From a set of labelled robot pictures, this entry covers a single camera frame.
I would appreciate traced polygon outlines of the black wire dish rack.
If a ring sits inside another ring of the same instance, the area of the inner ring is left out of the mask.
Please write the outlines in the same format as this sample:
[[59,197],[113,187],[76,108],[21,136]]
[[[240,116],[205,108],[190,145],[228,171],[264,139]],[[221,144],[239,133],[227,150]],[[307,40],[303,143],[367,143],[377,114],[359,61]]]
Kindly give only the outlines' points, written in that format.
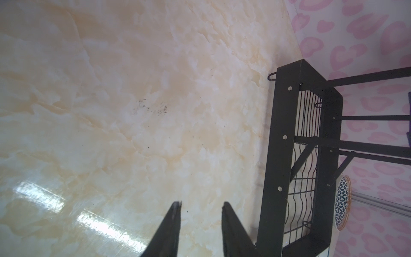
[[409,115],[348,116],[340,86],[406,78],[409,67],[325,80],[307,61],[279,67],[256,249],[262,257],[315,257],[335,221],[337,180],[355,158],[410,165],[409,147],[346,141],[347,121],[410,121]]

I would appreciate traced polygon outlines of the navy geometric pattern plate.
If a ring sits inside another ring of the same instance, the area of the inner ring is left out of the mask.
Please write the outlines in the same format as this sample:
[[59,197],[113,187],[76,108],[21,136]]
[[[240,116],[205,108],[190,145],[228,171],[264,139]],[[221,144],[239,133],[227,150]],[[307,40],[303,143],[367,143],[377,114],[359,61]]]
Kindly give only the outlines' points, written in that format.
[[337,186],[335,201],[335,226],[342,231],[348,222],[352,201],[351,180],[347,175],[342,176]]

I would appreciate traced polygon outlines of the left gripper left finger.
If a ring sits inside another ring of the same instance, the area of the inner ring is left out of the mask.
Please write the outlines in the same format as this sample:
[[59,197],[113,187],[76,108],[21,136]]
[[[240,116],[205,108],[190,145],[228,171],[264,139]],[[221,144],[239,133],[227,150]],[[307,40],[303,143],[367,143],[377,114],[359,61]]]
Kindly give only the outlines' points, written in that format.
[[181,228],[182,203],[173,202],[141,257],[176,257]]

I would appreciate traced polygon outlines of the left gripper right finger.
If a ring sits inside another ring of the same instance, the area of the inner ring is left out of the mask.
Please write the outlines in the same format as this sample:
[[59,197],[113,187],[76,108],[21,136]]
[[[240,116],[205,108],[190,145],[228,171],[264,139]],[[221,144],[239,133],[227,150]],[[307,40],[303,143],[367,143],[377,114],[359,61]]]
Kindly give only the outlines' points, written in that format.
[[222,207],[222,236],[225,257],[260,256],[229,202]]

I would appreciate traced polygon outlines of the right aluminium corner post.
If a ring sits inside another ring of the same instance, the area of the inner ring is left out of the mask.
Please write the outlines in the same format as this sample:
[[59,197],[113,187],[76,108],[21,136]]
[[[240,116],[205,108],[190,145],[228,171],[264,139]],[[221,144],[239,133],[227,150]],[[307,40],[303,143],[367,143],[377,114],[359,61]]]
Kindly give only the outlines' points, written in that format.
[[394,202],[386,201],[383,199],[367,196],[360,193],[352,193],[352,200],[382,209],[386,212],[395,213],[405,217],[411,217],[411,208],[408,206],[400,205]]

